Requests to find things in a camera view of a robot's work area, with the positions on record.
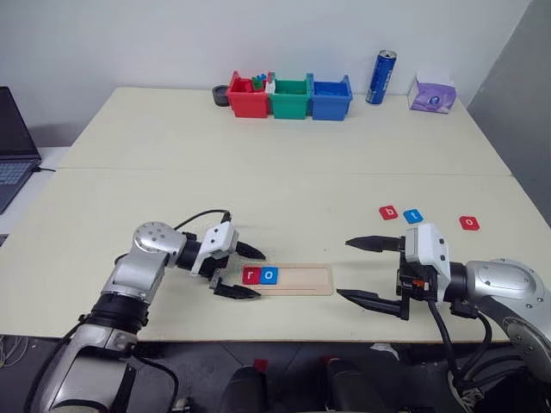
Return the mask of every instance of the gray floor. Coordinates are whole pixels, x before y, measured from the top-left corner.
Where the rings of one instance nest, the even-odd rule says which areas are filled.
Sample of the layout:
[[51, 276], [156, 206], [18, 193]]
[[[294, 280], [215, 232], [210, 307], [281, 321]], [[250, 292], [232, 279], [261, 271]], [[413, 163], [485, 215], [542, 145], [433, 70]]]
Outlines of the gray floor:
[[[0, 369], [0, 411], [22, 411], [33, 376], [53, 346], [53, 341], [31, 339], [27, 354], [17, 365]], [[412, 366], [404, 357], [411, 353], [410, 350], [400, 351], [402, 361], [398, 362], [392, 354], [369, 347], [368, 343], [331, 342], [183, 342], [145, 343], [140, 353], [154, 356], [156, 362], [175, 371], [181, 381], [179, 396], [192, 398], [194, 412], [216, 411], [233, 372], [252, 364], [255, 359], [269, 361], [267, 380], [271, 411], [324, 410], [325, 397], [320, 391], [324, 357], [341, 357], [355, 362], [374, 379], [388, 405], [395, 408], [434, 406], [437, 412], [462, 412], [449, 392], [445, 362]], [[431, 354], [437, 357], [441, 351], [440, 346], [427, 347], [428, 360]], [[510, 348], [493, 349], [488, 357], [510, 351]], [[172, 391], [170, 380], [134, 359], [132, 363], [139, 371], [129, 412], [164, 411]]]

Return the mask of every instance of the energy drink can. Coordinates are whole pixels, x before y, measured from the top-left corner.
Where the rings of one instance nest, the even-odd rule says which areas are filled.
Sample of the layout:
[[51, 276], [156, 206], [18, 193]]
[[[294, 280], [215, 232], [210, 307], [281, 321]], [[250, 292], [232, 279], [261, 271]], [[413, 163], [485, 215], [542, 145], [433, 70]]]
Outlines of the energy drink can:
[[385, 97], [390, 75], [393, 74], [394, 64], [396, 63], [396, 53], [392, 50], [381, 50], [375, 62], [373, 77], [368, 89], [366, 102], [373, 105], [379, 105]]

